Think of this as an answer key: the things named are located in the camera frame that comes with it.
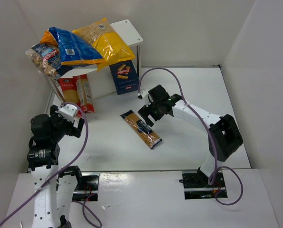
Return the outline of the dark La Sicilia spaghetti pack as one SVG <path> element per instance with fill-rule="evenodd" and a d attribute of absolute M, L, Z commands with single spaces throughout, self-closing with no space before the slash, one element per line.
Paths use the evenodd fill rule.
<path fill-rule="evenodd" d="M 162 138 L 153 132 L 153 130 L 141 120 L 134 111 L 129 110 L 128 112 L 121 114 L 121 117 L 150 149 L 153 149 L 162 142 Z"/>

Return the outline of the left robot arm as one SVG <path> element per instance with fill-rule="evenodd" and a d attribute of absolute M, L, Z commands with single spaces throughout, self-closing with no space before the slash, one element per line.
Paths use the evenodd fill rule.
<path fill-rule="evenodd" d="M 49 114 L 39 114 L 30 121 L 33 136 L 27 159 L 34 181 L 33 228 L 70 228 L 69 211 L 73 191 L 81 177 L 78 166 L 59 168 L 59 141 L 65 136 L 79 138 L 84 125 L 75 126 L 77 105 L 52 105 Z"/>

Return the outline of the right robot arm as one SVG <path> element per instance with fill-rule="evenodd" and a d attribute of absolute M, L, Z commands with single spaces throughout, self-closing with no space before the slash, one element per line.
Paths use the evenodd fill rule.
<path fill-rule="evenodd" d="M 216 176 L 218 168 L 222 167 L 243 144 L 236 121 L 229 114 L 212 114 L 188 103 L 181 95 L 170 96 L 161 85 L 151 90 L 139 91 L 137 97 L 145 103 L 138 113 L 147 125 L 152 127 L 154 123 L 151 119 L 159 121 L 168 114 L 192 124 L 207 134 L 210 154 L 199 171 L 208 178 L 209 183 Z"/>

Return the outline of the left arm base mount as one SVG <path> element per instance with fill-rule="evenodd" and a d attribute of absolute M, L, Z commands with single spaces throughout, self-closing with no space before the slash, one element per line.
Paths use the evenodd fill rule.
<path fill-rule="evenodd" d="M 98 200 L 99 172 L 82 172 L 72 196 L 73 201 Z"/>

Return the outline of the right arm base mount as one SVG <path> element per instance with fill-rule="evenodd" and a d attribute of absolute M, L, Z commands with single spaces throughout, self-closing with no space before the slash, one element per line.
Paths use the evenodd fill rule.
<path fill-rule="evenodd" d="M 214 199 L 215 194 L 218 194 L 218 198 L 228 197 L 224 176 L 220 171 L 213 185 L 209 185 L 205 176 L 197 171 L 183 171 L 179 182 L 183 185 L 185 200 Z"/>

